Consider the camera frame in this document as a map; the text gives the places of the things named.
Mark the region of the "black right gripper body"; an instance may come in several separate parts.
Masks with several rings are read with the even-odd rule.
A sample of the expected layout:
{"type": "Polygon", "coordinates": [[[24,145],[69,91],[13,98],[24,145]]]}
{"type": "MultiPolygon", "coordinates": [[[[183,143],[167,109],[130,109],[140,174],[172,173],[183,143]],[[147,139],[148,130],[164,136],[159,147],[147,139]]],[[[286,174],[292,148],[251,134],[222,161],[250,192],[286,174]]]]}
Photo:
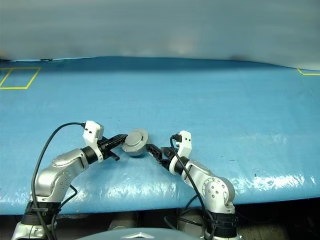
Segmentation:
{"type": "Polygon", "coordinates": [[[162,161],[167,162],[167,168],[165,169],[169,171],[170,163],[173,157],[175,156],[175,153],[172,147],[161,147],[161,151],[162,151],[162,161]]]}

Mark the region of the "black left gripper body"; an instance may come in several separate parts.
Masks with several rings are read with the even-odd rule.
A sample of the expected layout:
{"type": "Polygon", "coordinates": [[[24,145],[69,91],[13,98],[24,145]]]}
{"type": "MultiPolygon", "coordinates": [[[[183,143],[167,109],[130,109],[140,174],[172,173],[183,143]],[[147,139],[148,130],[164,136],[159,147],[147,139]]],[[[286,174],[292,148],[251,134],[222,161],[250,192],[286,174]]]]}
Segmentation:
{"type": "Polygon", "coordinates": [[[104,138],[102,140],[97,141],[98,148],[100,152],[102,153],[103,160],[106,160],[108,158],[113,158],[115,161],[118,161],[120,157],[116,155],[112,150],[108,149],[108,142],[107,138],[104,138]]]}

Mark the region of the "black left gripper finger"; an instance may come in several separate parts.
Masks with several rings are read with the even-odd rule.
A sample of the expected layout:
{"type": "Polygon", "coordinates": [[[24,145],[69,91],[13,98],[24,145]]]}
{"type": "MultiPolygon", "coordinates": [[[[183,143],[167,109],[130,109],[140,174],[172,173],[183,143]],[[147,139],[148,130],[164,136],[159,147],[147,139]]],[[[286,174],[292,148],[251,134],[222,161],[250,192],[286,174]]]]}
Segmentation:
{"type": "Polygon", "coordinates": [[[112,150],[114,148],[116,148],[117,146],[120,146],[123,144],[123,140],[109,140],[108,141],[108,149],[112,150]]]}
{"type": "Polygon", "coordinates": [[[107,140],[108,144],[122,144],[127,138],[127,134],[117,134],[107,140]]]}

